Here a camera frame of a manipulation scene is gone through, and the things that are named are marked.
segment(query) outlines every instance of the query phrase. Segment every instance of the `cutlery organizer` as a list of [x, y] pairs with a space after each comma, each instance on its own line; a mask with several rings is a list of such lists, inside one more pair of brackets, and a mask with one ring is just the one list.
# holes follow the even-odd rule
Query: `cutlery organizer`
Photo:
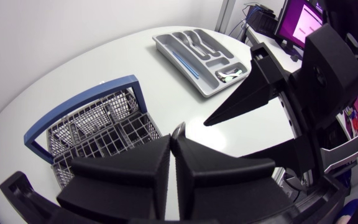
[[249, 69], [227, 48], [201, 29], [153, 36], [157, 49], [204, 97], [248, 76]]

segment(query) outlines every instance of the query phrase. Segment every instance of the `gray wire rack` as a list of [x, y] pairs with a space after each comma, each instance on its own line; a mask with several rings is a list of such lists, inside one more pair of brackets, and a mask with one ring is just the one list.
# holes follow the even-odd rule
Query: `gray wire rack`
[[47, 129], [52, 169], [61, 188], [74, 177], [76, 157], [108, 157], [161, 136], [148, 113], [141, 113], [136, 98], [122, 90], [93, 101], [63, 117]]

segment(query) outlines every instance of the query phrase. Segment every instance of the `computer monitor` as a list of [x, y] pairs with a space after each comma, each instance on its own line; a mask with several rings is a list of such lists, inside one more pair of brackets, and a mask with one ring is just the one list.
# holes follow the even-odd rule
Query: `computer monitor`
[[287, 44], [281, 43], [280, 46], [291, 55], [297, 53], [293, 49], [293, 45], [303, 49], [306, 36], [320, 28], [322, 24], [321, 13], [310, 2], [286, 0], [280, 13], [275, 35], [279, 39], [287, 41]]

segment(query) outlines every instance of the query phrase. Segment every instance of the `blue object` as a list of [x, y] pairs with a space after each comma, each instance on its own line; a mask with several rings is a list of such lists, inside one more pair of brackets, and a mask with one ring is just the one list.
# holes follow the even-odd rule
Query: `blue object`
[[334, 223], [336, 223], [336, 221], [338, 219], [340, 219], [342, 216], [345, 216], [345, 215], [353, 216], [353, 214], [357, 210], [357, 208], [358, 208], [358, 199], [351, 200], [338, 213], [337, 217], [335, 218]]
[[126, 77], [117, 78], [115, 80], [111, 80], [109, 82], [92, 87], [89, 90], [86, 90], [76, 96], [73, 96], [69, 100], [66, 100], [66, 102], [49, 111], [49, 113], [39, 119], [24, 134], [24, 144], [43, 160], [47, 161], [50, 164], [53, 164], [53, 156], [42, 146], [40, 146], [35, 141], [35, 139], [50, 125], [58, 121], [60, 118], [66, 116], [73, 110], [94, 100], [97, 100], [103, 96], [115, 93], [117, 91], [125, 90], [127, 88], [132, 88], [140, 111], [142, 113], [146, 113], [147, 108], [143, 98], [142, 90], [140, 89], [139, 81], [137, 80], [135, 75], [128, 75]]
[[191, 72], [191, 74], [193, 74], [194, 77], [196, 77], [196, 79], [200, 78], [198, 73], [196, 71], [194, 71], [182, 58], [180, 58], [179, 55], [177, 55], [175, 52], [172, 52], [172, 53]]

